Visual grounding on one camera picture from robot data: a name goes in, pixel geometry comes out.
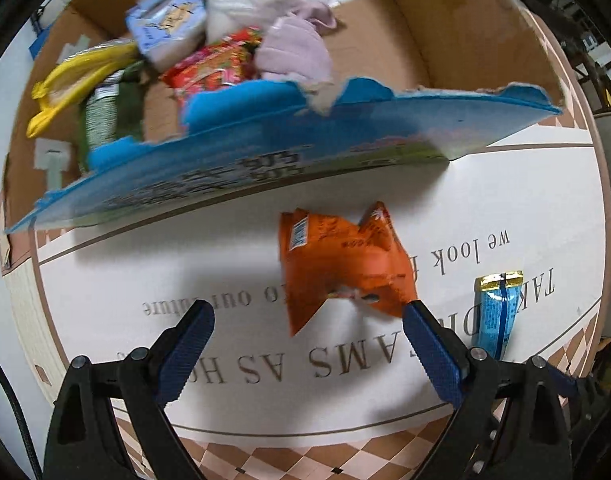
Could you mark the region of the round printed table mat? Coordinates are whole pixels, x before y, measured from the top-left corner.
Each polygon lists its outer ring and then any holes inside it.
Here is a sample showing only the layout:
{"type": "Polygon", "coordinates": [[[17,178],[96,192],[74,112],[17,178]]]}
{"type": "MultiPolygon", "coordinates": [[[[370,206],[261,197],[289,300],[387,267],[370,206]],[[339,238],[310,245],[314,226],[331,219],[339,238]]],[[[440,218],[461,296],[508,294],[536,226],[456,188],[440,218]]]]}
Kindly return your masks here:
{"type": "Polygon", "coordinates": [[[3,281],[44,396],[75,356],[124,358],[206,300],[214,334],[167,408],[206,477],[411,477],[451,407],[383,307],[390,282],[371,275],[362,220],[391,222],[417,298],[465,344],[479,338],[481,278],[520,273],[505,358],[585,374],[611,298],[609,177],[563,49],[530,22],[563,110],[453,162],[369,162],[16,235],[26,254],[3,281]]]}

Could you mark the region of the lilac sock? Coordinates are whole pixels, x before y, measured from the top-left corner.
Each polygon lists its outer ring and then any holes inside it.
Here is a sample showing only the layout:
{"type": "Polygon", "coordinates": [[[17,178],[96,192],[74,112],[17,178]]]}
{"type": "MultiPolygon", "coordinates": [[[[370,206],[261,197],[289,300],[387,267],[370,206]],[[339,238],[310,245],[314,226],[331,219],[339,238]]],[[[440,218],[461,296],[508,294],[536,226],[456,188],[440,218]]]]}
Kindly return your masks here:
{"type": "Polygon", "coordinates": [[[337,21],[326,3],[305,0],[268,29],[254,61],[261,79],[328,82],[333,61],[323,36],[334,32],[337,21]]]}

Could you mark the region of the green striped towel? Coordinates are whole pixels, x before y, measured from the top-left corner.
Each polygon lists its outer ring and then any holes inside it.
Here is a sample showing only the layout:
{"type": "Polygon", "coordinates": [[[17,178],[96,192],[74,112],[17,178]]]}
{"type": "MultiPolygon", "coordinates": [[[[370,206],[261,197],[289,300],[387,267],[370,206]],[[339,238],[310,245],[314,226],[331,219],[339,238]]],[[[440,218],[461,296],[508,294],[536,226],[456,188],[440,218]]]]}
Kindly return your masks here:
{"type": "Polygon", "coordinates": [[[125,136],[144,140],[144,67],[144,61],[136,61],[117,70],[80,103],[77,153],[81,172],[91,170],[90,154],[97,148],[125,136]]]}

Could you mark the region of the red patterned snack bag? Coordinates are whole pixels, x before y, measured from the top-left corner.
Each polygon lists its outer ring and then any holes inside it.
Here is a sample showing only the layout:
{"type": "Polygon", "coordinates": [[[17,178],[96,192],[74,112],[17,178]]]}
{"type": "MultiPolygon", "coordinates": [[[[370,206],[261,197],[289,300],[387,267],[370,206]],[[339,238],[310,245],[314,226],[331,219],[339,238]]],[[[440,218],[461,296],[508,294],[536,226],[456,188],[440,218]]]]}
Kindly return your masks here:
{"type": "Polygon", "coordinates": [[[160,76],[180,105],[197,93],[236,86],[255,79],[255,52],[262,42],[258,28],[247,27],[188,55],[160,76]]]}

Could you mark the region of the orange snack bag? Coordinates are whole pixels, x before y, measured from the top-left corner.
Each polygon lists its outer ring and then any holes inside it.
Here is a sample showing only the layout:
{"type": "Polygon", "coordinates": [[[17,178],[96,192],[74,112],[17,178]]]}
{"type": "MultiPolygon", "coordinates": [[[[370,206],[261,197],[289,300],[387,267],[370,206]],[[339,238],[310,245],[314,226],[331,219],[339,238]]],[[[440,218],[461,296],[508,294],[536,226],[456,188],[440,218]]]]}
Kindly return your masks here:
{"type": "Polygon", "coordinates": [[[278,241],[292,335],[329,298],[364,301],[396,318],[418,298],[411,258],[382,202],[357,223],[301,208],[284,212],[278,241]]]}

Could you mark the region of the blue foil snack bar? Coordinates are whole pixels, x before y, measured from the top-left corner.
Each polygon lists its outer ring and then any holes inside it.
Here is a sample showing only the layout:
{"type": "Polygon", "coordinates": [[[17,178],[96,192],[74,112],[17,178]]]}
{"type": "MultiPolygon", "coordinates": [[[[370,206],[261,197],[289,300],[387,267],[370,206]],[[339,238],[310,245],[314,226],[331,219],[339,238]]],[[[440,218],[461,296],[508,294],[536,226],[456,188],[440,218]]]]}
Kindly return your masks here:
{"type": "Polygon", "coordinates": [[[477,333],[473,342],[492,358],[503,358],[511,339],[523,289],[523,273],[506,271],[476,281],[477,333]]]}

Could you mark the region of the blue wet wipes pack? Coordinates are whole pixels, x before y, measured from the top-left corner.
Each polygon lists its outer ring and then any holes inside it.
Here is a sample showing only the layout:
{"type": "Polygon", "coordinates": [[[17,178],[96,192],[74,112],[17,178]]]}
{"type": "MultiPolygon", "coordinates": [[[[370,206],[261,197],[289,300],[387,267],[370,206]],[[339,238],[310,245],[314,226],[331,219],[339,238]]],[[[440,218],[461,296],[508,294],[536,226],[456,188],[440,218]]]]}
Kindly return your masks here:
{"type": "Polygon", "coordinates": [[[164,73],[205,40],[207,11],[204,0],[136,0],[126,24],[141,54],[164,73]]]}

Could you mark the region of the blue green cardboard box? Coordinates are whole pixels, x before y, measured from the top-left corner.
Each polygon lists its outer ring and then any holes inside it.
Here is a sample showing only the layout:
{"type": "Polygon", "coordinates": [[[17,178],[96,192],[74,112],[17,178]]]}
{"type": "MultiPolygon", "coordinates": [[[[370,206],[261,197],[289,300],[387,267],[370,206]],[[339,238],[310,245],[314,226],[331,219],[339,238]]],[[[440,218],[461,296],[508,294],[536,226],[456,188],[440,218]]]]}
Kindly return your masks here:
{"type": "Polygon", "coordinates": [[[517,0],[353,0],[325,40],[332,84],[249,80],[185,106],[146,93],[143,141],[120,140],[50,190],[26,135],[32,92],[81,37],[127,35],[136,0],[71,0],[21,97],[2,185],[7,232],[92,226],[119,212],[362,166],[457,159],[557,115],[565,96],[517,0]]]}

